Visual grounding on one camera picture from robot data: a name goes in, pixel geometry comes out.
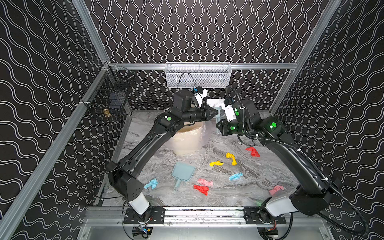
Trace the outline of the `teal dustpan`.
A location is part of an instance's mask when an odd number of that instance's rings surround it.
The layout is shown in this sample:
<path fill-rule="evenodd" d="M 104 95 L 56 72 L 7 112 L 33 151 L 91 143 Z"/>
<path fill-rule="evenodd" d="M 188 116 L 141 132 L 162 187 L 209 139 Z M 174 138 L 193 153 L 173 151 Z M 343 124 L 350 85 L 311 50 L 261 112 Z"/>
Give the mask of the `teal dustpan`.
<path fill-rule="evenodd" d="M 176 191 L 179 188 L 182 181 L 188 182 L 192 178 L 195 172 L 195 169 L 196 167 L 189 165 L 187 163 L 180 162 L 180 161 L 176 162 L 172 171 L 172 176 L 173 178 L 176 179 L 174 191 Z"/>

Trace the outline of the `teal hand brush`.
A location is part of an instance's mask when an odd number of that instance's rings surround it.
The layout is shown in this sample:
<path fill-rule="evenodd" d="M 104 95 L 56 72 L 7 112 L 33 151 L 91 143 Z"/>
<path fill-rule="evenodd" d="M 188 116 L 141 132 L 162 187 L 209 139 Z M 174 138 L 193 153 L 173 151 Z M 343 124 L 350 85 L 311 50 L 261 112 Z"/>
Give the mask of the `teal hand brush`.
<path fill-rule="evenodd" d="M 218 111 L 218 114 L 216 115 L 216 122 L 218 123 L 221 120 L 221 110 L 222 110 L 222 103 L 225 101 L 225 99 L 207 99 L 207 104 Z"/>

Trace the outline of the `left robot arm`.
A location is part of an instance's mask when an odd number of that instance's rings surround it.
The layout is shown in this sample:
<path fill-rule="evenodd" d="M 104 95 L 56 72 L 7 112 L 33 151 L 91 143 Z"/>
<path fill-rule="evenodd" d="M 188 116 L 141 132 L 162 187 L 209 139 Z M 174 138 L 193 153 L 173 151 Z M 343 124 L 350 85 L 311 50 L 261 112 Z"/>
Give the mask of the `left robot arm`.
<path fill-rule="evenodd" d="M 110 185 L 140 216 L 150 208 L 150 203 L 142 193 L 144 184 L 138 180 L 147 162 L 185 123 L 210 121 L 219 113 L 207 104 L 193 108 L 192 101 L 195 98 L 194 93 L 188 90 L 176 92 L 171 107 L 155 118 L 154 125 L 143 140 L 117 163 L 110 162 L 107 165 L 106 174 Z"/>

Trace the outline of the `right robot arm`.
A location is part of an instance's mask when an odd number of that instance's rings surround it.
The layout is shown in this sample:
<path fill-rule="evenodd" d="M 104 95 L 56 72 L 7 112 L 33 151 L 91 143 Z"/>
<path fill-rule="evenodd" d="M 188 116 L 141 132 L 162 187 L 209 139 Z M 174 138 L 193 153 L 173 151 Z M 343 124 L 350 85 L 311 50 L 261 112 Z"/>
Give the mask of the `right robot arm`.
<path fill-rule="evenodd" d="M 245 136 L 272 151 L 299 182 L 293 193 L 271 197 L 262 203 L 260 213 L 277 217 L 300 212 L 320 215 L 331 203 L 333 195 L 341 196 L 338 186 L 329 179 L 310 157 L 295 144 L 286 127 L 274 117 L 262 119 L 250 101 L 221 102 L 226 118 L 216 127 L 222 136 Z"/>

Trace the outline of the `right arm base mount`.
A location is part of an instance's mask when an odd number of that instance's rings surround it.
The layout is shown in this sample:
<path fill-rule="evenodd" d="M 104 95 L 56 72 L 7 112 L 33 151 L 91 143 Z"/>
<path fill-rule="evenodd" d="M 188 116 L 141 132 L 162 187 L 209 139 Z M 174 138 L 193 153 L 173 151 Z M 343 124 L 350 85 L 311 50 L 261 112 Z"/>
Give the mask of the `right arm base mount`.
<path fill-rule="evenodd" d="M 266 210 L 260 210 L 259 207 L 245 207 L 243 213 L 247 225 L 285 225 L 287 223 L 284 215 L 274 217 Z"/>

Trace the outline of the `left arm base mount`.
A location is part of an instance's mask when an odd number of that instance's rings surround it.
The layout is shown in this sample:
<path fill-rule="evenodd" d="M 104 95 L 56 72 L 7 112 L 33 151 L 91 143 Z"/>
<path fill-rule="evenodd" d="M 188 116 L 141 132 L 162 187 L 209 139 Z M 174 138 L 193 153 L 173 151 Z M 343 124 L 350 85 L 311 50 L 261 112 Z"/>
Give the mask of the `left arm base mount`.
<path fill-rule="evenodd" d="M 123 215 L 123 223 L 131 225 L 159 225 L 164 223 L 165 209 L 149 207 L 143 214 L 138 214 L 133 208 L 128 208 Z"/>

